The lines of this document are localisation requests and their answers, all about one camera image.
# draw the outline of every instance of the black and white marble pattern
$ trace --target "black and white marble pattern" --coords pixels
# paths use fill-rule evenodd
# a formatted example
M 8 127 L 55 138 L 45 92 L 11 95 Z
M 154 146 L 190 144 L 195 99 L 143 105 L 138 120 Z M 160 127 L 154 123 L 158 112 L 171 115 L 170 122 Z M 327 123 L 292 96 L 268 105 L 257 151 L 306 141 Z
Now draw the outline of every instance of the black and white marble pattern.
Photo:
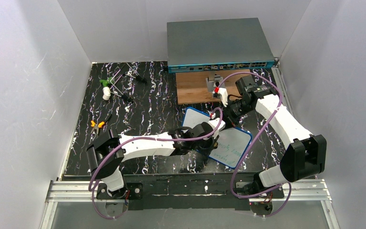
M 144 76 L 148 84 L 137 82 L 130 77 L 122 77 L 117 86 L 134 98 L 134 103 L 126 104 L 121 98 L 112 97 L 109 101 L 102 99 L 100 79 L 112 77 L 122 63 L 94 64 L 86 87 L 81 106 L 74 139 L 72 142 L 65 176 L 87 176 L 88 160 L 86 147 L 95 139 L 91 134 L 91 120 L 103 121 L 110 113 L 103 132 L 108 128 L 116 128 L 126 135 L 155 135 L 181 126 L 184 111 L 192 106 L 204 112 L 210 112 L 220 103 L 177 104 L 176 80 L 174 74 L 163 71 L 166 62 L 129 63 L 137 68 L 139 75 Z M 129 70 L 126 65 L 121 73 Z M 269 69 L 252 70 L 265 78 L 274 81 Z M 259 84 L 263 80 L 255 78 Z M 257 134 L 265 119 L 256 112 L 250 112 L 241 120 L 241 128 Z M 285 149 L 278 135 L 269 126 L 257 140 L 246 160 L 240 165 L 240 171 L 257 172 L 277 165 Z M 148 156 L 135 158 L 120 165 L 123 174 L 170 174 L 170 173 L 221 173 L 230 168 L 197 152 L 184 156 Z

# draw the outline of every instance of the tabletop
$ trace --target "tabletop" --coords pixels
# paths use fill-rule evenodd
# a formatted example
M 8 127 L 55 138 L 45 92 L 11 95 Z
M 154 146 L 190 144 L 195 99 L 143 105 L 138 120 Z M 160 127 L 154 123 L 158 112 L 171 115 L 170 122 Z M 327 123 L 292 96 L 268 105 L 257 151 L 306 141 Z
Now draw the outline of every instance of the tabletop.
M 96 63 L 93 64 L 81 105 L 74 138 L 71 143 L 69 157 L 63 177 L 89 179 L 89 164 L 86 148 L 96 138 L 91 134 L 91 120 L 104 121 L 112 114 L 108 123 L 100 129 L 117 129 L 125 135 L 156 135 L 181 126 L 187 107 L 209 113 L 220 103 L 177 104 L 175 74 L 163 70 L 166 62 L 133 62 Z M 126 103 L 121 98 L 112 96 L 109 101 L 103 100 L 100 79 L 113 77 L 122 67 L 120 73 L 136 69 L 148 83 L 141 83 L 129 76 L 122 76 L 117 87 L 134 99 Z M 270 69 L 251 70 L 271 82 L 274 77 Z M 256 83 L 263 80 L 254 78 Z M 265 123 L 265 119 L 255 111 L 249 112 L 241 119 L 239 128 L 249 131 L 255 136 Z M 279 164 L 285 149 L 280 138 L 271 126 L 268 126 L 245 161 L 238 165 L 239 171 L 258 172 Z M 123 174 L 172 174 L 172 173 L 224 173 L 232 169 L 208 157 L 192 151 L 183 156 L 147 156 L 122 162 L 120 170 Z

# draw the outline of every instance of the brown wooden panel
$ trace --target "brown wooden panel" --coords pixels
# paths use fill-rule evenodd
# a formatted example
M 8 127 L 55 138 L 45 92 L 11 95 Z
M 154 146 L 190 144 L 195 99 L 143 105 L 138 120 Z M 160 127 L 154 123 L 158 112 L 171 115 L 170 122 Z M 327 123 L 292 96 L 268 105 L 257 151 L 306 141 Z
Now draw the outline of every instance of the brown wooden panel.
M 249 69 L 217 71 L 223 78 L 232 73 L 247 72 Z M 213 98 L 213 94 L 207 90 L 205 79 L 210 72 L 176 73 L 177 102 L 178 104 L 196 104 L 206 102 L 219 102 L 220 99 Z M 235 82 L 245 75 L 235 75 L 225 81 L 228 94 L 238 95 Z

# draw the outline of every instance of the whiteboard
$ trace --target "whiteboard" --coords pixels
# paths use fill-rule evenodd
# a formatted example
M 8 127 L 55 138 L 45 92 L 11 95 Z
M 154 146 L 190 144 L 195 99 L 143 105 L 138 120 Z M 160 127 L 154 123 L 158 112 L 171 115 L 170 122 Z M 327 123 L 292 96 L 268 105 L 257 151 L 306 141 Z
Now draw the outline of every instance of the whiteboard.
M 192 107 L 186 108 L 182 126 L 195 127 L 202 122 L 208 122 L 210 116 Z M 219 133 L 218 148 L 211 151 L 210 158 L 235 168 L 249 146 L 252 135 L 239 128 L 230 128 Z

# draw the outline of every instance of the white backdrop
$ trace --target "white backdrop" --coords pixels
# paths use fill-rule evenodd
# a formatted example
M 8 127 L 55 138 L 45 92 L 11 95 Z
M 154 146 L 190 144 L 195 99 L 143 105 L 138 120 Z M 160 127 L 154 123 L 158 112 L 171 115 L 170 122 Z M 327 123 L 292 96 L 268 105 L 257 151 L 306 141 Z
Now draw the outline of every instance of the white backdrop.
M 340 228 L 366 228 L 366 1 L 312 0 L 281 67 L 296 118 L 327 140 Z
M 259 18 L 279 57 L 310 0 L 58 0 L 92 62 L 166 61 L 166 23 Z
M 91 65 L 57 1 L 0 0 L 0 228 L 39 227 Z

